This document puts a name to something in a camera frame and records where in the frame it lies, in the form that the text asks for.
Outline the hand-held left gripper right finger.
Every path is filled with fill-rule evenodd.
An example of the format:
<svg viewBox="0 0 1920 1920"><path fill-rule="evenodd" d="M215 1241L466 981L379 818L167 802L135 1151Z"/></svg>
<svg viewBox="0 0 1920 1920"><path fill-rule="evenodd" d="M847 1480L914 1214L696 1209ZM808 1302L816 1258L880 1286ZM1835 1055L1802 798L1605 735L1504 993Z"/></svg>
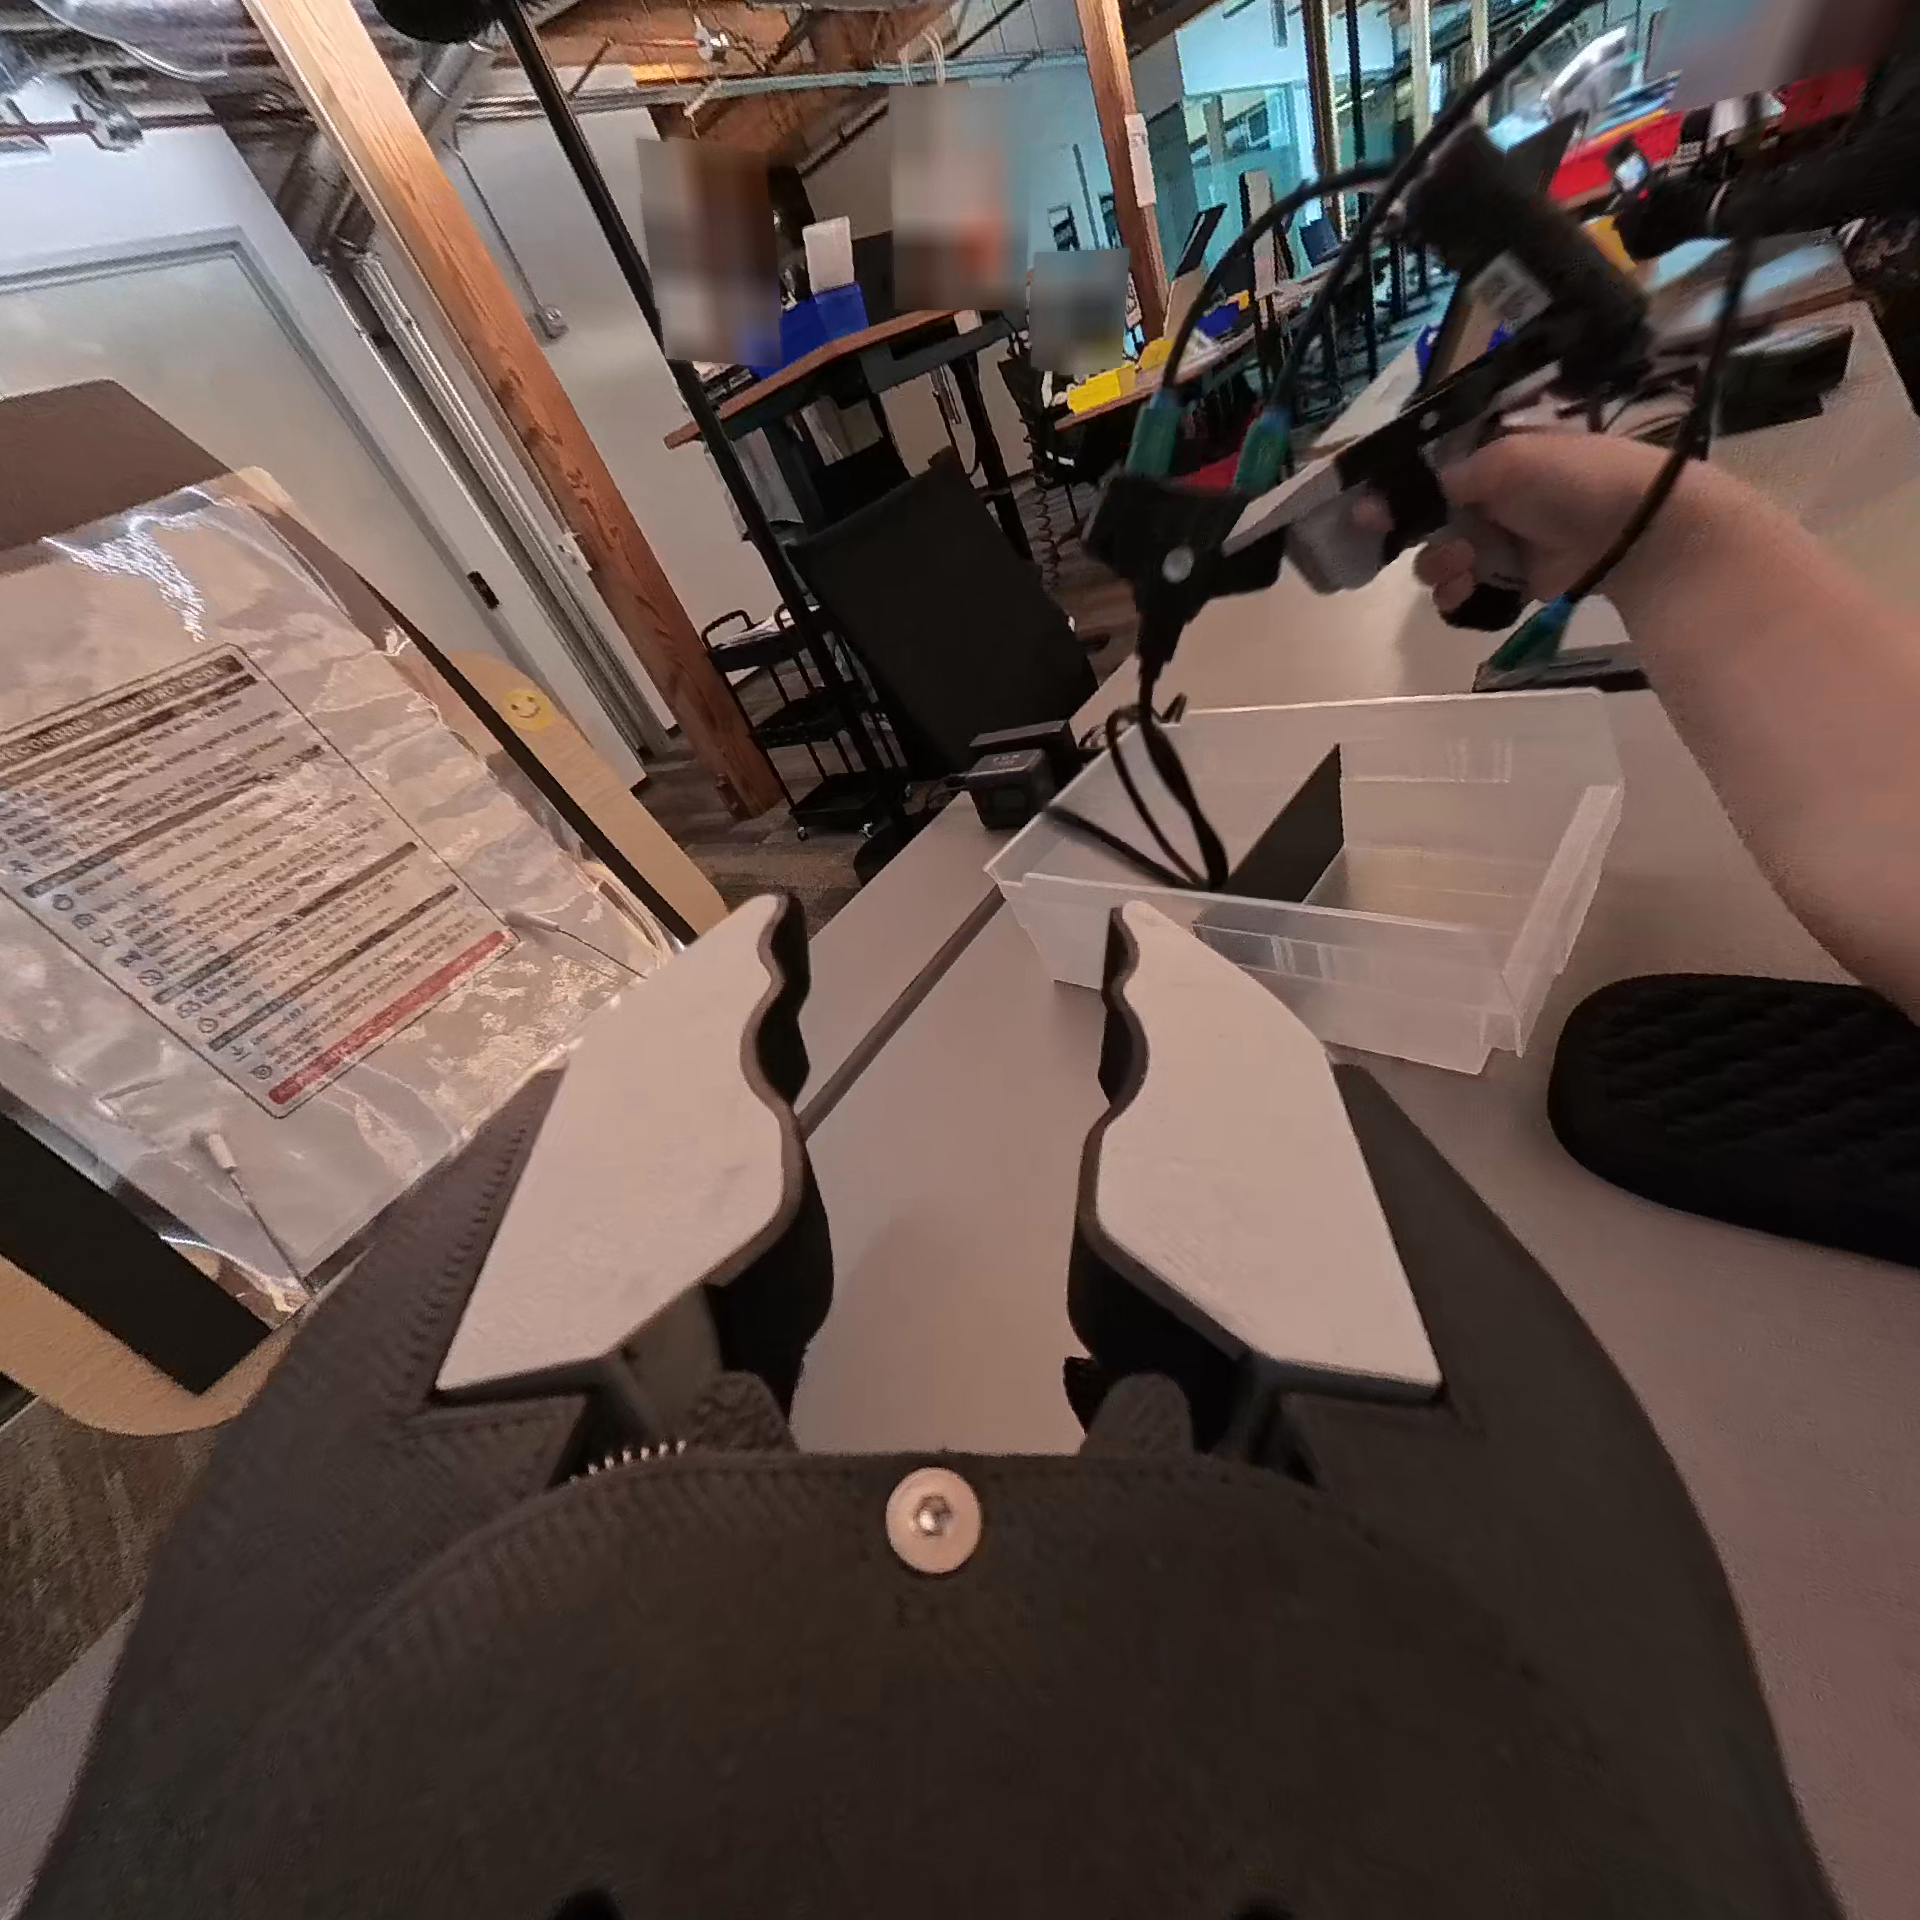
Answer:
<svg viewBox="0 0 1920 1920"><path fill-rule="evenodd" d="M1320 1040L1187 926L1111 913L1112 1089L1091 1254L1284 1383L1438 1388L1442 1366Z"/></svg>

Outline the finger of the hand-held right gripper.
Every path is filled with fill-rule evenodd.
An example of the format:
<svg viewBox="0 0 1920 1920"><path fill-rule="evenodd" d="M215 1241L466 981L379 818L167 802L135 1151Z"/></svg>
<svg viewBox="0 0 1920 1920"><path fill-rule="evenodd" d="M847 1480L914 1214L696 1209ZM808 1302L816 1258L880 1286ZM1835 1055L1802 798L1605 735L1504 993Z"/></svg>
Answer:
<svg viewBox="0 0 1920 1920"><path fill-rule="evenodd" d="M1378 480L1354 457L1325 457L1245 508L1219 554L1219 592L1260 592L1284 570L1314 593L1355 592L1400 548Z"/></svg>

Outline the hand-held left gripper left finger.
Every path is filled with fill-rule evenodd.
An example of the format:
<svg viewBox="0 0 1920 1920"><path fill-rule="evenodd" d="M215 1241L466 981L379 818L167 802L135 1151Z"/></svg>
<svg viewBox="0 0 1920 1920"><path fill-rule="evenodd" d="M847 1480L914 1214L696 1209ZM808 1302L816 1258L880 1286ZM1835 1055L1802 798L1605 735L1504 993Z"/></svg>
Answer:
<svg viewBox="0 0 1920 1920"><path fill-rule="evenodd" d="M832 1241L795 1098L805 910L756 895L590 1020L442 1360L444 1401L798 1396Z"/></svg>

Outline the black hdmi switch with cable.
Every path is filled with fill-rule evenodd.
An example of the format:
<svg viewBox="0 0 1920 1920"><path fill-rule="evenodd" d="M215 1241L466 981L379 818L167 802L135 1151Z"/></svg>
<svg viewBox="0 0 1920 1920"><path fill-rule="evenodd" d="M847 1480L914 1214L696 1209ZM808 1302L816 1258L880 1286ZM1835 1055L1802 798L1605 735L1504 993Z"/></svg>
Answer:
<svg viewBox="0 0 1920 1920"><path fill-rule="evenodd" d="M1116 470L1109 477L1087 524L1087 548L1132 586L1139 631L1135 702L1103 719L1107 761L1158 853L1142 853L1060 798L1044 806L1044 818L1077 840L1109 849L1140 878L1191 894L1219 894L1229 863L1162 719L1157 688L1205 605L1277 581L1287 532L1277 527L1244 541L1234 535L1251 504L1245 494L1188 486L1163 476ZM1126 758L1130 738L1184 813L1194 855L1174 846L1150 806Z"/></svg>

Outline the clear plastic bin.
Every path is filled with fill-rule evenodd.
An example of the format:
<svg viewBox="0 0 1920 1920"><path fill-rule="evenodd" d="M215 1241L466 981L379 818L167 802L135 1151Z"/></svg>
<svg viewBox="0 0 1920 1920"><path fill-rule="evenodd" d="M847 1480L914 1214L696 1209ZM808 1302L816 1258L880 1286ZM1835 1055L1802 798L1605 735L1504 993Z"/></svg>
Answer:
<svg viewBox="0 0 1920 1920"><path fill-rule="evenodd" d="M992 878L1044 970L1096 988L1111 911L1154 905L1325 1044L1448 1071L1523 1053L1614 840L1624 780L1596 689L1191 710L1171 729L1229 858L1165 886L1107 758Z"/></svg>

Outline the person's right forearm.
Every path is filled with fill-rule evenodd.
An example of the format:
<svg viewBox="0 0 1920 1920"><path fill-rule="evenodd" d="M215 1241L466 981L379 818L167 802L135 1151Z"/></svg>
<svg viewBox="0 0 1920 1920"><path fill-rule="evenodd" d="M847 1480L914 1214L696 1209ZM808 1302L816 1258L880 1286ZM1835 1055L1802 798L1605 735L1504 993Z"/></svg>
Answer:
<svg viewBox="0 0 1920 1920"><path fill-rule="evenodd" d="M1915 617L1709 464L1684 470L1605 592L1768 889L1915 1016Z"/></svg>

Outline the person's right hand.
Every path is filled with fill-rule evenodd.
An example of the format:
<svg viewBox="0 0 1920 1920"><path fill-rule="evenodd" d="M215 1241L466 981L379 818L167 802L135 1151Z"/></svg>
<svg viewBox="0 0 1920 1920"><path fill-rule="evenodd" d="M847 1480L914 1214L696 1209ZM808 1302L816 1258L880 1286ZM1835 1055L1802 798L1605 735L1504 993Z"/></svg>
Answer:
<svg viewBox="0 0 1920 1920"><path fill-rule="evenodd" d="M1438 473L1448 527L1419 545L1413 574L1436 607L1451 613L1492 576L1494 548L1508 545L1532 600L1571 593L1624 536L1664 469L1656 447L1628 438L1550 432L1494 438ZM1674 585L1727 498L1738 488L1712 464L1678 469L1647 527L1596 582L1628 628Z"/></svg>

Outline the black panel with plywood edge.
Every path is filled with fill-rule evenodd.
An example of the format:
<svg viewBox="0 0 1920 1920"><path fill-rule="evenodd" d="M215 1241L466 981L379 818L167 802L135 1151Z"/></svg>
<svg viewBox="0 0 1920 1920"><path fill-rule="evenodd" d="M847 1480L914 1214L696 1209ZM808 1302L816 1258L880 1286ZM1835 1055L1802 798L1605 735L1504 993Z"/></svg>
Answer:
<svg viewBox="0 0 1920 1920"><path fill-rule="evenodd" d="M480 758L523 798L539 793L616 885L678 943L724 916L724 905L680 846L620 782L602 753L551 702L551 726L523 733L496 706L508 686L539 688L526 669L491 656L446 654L372 582L319 540L303 509L260 466L223 469L183 430L110 378L6 397L3 404L5 548L64 535L156 496L213 485L264 512L277 532L318 568L352 621L400 652L404 676L442 709ZM269 1334L220 1383L194 1393L156 1372L104 1327L36 1278L5 1262L5 1417L40 1401L93 1430L172 1434L228 1422L284 1356L290 1330Z"/></svg>

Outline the black office chair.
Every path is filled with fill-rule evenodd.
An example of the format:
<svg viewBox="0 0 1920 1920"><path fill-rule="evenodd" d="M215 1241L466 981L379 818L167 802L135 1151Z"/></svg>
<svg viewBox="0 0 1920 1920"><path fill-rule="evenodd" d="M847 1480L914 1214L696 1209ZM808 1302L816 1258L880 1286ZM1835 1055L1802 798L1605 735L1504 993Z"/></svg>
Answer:
<svg viewBox="0 0 1920 1920"><path fill-rule="evenodd" d="M906 761L903 798L854 855L870 881L930 823L936 788L995 753L1038 752L989 824L1021 824L1078 776L1072 714L1096 676L1032 560L1011 545L952 455L805 536L791 562L863 669Z"/></svg>

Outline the wooden standing desk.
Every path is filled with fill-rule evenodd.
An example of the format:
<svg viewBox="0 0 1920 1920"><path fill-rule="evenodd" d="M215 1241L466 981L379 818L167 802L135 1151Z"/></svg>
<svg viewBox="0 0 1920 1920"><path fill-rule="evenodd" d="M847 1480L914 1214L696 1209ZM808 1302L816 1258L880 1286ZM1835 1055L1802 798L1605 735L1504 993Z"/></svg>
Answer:
<svg viewBox="0 0 1920 1920"><path fill-rule="evenodd" d="M710 401L692 365L671 364L670 373L680 385L687 421L667 432L662 444L667 447L704 447L736 512L742 536L758 553L773 581L778 602L791 607L795 617L805 617L808 589L794 564L795 545L781 541L778 525L762 508L736 455L738 444L750 434L794 423L819 400L868 404L878 410L885 392L951 369L974 438L979 473L988 486L986 500L1015 553L1029 560L1032 554L1030 544L1015 503L1013 477L992 432L979 369L980 354L1008 345L1015 334L1013 322L1002 311L983 314L942 308L911 311L828 340L791 365L755 378L720 404Z"/></svg>

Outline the black mesh wrist rest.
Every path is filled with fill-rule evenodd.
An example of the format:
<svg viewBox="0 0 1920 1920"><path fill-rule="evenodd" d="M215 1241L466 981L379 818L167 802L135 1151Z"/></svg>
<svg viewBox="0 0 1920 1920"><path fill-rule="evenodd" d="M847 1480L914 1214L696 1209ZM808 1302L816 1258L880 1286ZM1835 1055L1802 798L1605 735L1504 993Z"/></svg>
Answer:
<svg viewBox="0 0 1920 1920"><path fill-rule="evenodd" d="M1620 977L1567 1013L1546 1109L1624 1193L1918 1265L1918 1029L1863 988Z"/></svg>

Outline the black utility cart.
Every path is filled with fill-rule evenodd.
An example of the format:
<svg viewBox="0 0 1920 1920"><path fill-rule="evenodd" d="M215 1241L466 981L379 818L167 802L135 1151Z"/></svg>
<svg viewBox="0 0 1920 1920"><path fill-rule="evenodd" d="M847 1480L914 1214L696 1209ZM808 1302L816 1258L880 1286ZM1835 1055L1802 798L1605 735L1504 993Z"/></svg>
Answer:
<svg viewBox="0 0 1920 1920"><path fill-rule="evenodd" d="M856 757L854 695L822 674L794 614L734 607L701 625L701 641L781 780L795 836L872 834L876 776Z"/></svg>

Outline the blue storage bins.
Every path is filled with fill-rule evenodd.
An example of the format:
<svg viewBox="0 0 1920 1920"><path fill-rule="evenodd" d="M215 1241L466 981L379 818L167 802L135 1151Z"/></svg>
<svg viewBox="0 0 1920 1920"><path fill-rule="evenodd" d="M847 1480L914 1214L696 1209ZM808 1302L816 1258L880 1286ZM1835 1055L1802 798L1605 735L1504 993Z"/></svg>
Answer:
<svg viewBox="0 0 1920 1920"><path fill-rule="evenodd" d="M805 295L779 312L778 369L784 373L808 354L863 330L868 322L866 296L854 279Z"/></svg>

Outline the instruction sheet in plastic sleeve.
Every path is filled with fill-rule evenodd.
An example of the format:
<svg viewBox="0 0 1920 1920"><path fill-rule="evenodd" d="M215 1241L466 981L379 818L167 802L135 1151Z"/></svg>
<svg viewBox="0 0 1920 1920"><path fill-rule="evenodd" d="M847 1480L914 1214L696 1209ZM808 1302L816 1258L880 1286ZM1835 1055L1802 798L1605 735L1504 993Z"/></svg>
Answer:
<svg viewBox="0 0 1920 1920"><path fill-rule="evenodd" d="M299 1316L683 940L242 480L5 554L5 1119Z"/></svg>

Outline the wooden support post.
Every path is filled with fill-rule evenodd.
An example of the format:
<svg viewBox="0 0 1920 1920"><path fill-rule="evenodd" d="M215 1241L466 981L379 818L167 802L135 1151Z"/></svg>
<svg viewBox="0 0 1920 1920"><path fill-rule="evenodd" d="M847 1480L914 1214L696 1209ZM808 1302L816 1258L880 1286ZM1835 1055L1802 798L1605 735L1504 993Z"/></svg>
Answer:
<svg viewBox="0 0 1920 1920"><path fill-rule="evenodd" d="M712 665L363 17L347 1L248 1L247 12L557 500L598 597L723 802L738 818L784 805L774 764Z"/></svg>

